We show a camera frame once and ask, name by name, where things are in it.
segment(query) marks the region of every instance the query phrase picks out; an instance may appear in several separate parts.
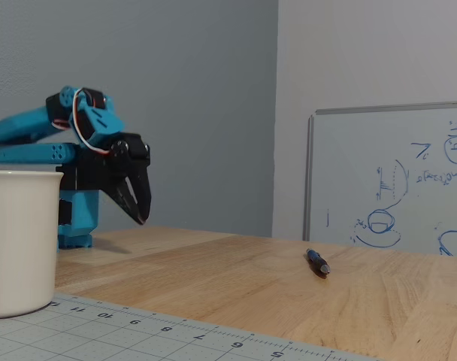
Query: gray wall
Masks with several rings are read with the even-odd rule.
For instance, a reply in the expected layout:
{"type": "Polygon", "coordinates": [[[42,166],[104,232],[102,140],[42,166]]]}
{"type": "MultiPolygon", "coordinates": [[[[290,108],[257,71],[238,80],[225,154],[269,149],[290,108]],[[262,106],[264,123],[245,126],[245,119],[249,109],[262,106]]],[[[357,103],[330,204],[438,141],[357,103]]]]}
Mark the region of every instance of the gray wall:
{"type": "MultiPolygon", "coordinates": [[[[101,89],[152,148],[150,224],[270,235],[277,6],[0,0],[0,118],[101,89]]],[[[100,230],[135,226],[103,198],[100,230]]]]}

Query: white wall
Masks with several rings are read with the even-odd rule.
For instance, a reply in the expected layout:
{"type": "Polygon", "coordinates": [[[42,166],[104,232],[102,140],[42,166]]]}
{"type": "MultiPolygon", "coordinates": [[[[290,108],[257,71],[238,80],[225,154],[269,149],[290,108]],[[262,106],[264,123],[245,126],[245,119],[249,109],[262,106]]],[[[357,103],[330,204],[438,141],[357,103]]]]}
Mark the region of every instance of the white wall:
{"type": "Polygon", "coordinates": [[[279,6],[273,236],[300,239],[308,117],[457,100],[457,0],[279,6]]]}

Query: whiteboard frame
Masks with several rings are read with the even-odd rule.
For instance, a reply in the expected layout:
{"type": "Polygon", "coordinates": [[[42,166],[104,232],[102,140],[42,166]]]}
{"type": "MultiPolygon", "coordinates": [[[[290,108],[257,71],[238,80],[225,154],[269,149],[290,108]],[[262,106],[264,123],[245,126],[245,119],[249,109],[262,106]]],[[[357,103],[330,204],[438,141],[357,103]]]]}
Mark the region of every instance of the whiteboard frame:
{"type": "MultiPolygon", "coordinates": [[[[330,114],[354,114],[354,113],[375,113],[384,111],[425,111],[428,109],[449,109],[457,108],[457,102],[443,103],[422,103],[407,105],[378,105],[375,107],[362,108],[333,108],[319,109],[315,115],[330,114]]],[[[309,241],[310,236],[310,199],[312,194],[312,165],[313,165],[313,123],[314,115],[308,120],[307,131],[307,161],[305,169],[305,197],[304,197],[304,225],[302,229],[302,239],[309,241]]]]}

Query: cutting mat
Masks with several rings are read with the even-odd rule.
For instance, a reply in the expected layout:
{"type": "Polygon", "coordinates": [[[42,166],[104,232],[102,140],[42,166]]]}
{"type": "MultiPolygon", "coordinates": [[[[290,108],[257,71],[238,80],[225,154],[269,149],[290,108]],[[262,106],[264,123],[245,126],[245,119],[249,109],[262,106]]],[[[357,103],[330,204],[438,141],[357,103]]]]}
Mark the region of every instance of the cutting mat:
{"type": "Polygon", "coordinates": [[[57,293],[0,320],[0,361],[374,361],[242,329],[57,293]]]}

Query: whiteboard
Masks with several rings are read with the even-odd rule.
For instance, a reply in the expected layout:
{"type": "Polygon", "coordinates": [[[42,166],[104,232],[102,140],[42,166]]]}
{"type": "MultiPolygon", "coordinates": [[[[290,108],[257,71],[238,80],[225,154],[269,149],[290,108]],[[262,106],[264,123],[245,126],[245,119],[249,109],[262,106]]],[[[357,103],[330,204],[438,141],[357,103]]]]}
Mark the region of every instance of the whiteboard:
{"type": "Polygon", "coordinates": [[[457,256],[457,103],[318,111],[309,153],[309,241],[457,256]]]}

